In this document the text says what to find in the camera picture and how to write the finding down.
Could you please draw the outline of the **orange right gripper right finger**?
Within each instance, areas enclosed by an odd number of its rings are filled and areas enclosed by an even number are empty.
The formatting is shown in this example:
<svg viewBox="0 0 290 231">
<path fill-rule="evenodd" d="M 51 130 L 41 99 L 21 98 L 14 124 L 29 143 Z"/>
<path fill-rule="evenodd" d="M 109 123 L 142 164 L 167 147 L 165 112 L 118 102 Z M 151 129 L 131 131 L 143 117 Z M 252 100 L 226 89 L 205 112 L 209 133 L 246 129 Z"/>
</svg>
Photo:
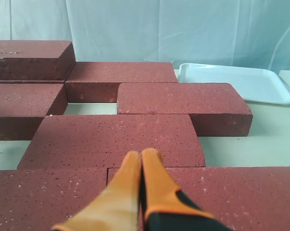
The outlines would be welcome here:
<svg viewBox="0 0 290 231">
<path fill-rule="evenodd" d="M 142 212 L 145 231 L 227 231 L 182 191 L 155 148 L 142 151 Z"/>
</svg>

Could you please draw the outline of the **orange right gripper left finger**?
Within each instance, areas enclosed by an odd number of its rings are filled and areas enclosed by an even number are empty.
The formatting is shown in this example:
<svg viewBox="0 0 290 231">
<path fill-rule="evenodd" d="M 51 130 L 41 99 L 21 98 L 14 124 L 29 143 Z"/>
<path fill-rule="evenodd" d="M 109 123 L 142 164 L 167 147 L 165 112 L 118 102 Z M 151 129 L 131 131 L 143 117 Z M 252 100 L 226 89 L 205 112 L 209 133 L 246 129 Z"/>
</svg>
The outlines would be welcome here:
<svg viewBox="0 0 290 231">
<path fill-rule="evenodd" d="M 52 231 L 136 231 L 142 160 L 129 151 L 106 188 L 85 208 Z"/>
</svg>

